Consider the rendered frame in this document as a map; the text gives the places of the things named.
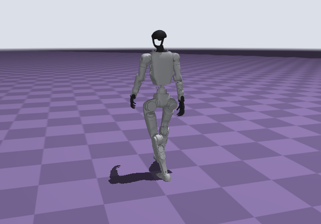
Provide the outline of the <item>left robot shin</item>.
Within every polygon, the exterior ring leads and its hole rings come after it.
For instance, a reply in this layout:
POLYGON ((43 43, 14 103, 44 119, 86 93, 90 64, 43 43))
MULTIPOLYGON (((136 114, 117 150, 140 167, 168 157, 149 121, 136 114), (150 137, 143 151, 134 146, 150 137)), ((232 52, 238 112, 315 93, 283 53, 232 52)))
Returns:
POLYGON ((165 149, 163 145, 158 145, 157 138, 153 136, 151 138, 152 141, 152 147, 155 154, 156 159, 158 160, 159 166, 161 168, 162 174, 165 175, 165 172, 167 172, 166 167, 166 159, 165 159, 165 149))

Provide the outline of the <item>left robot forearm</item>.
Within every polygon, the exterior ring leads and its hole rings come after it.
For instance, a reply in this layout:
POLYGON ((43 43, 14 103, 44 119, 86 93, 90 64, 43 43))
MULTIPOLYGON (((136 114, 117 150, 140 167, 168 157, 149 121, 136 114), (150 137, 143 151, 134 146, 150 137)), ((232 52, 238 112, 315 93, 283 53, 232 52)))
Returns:
POLYGON ((135 77, 133 89, 131 91, 131 96, 132 96, 132 94, 135 94, 135 97, 136 97, 137 93, 139 92, 139 89, 140 89, 142 83, 140 81, 138 81, 138 79, 139 79, 139 75, 137 74, 135 77))

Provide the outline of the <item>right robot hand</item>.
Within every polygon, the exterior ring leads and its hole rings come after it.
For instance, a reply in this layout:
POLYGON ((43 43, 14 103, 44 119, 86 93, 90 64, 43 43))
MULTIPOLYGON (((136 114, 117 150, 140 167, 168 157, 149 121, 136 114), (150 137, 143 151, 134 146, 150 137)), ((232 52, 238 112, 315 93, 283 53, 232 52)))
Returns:
POLYGON ((185 108, 185 105, 184 105, 184 96, 181 96, 181 100, 178 100, 180 103, 179 103, 179 107, 177 108, 177 110, 180 108, 180 111, 179 113, 177 114, 178 116, 182 116, 185 112, 184 108, 185 108))

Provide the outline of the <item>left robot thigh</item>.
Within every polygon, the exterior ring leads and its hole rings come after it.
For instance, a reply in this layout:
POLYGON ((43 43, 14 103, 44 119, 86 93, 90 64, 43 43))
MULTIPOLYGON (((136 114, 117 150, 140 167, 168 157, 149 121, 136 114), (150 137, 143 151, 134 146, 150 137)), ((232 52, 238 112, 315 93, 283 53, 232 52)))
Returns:
POLYGON ((162 135, 158 134, 157 131, 156 114, 154 113, 156 105, 157 100, 155 98, 149 99, 144 102, 143 114, 150 138, 155 136, 157 138, 158 145, 161 145, 163 143, 163 137, 162 135))

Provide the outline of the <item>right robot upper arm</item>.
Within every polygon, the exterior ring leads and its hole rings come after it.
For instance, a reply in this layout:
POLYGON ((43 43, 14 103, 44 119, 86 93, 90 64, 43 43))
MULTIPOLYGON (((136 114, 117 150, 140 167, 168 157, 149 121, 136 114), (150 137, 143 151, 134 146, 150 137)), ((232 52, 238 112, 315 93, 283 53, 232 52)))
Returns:
POLYGON ((173 69, 175 74, 173 75, 174 81, 181 81, 181 67, 180 67, 180 56, 178 53, 173 54, 173 69))

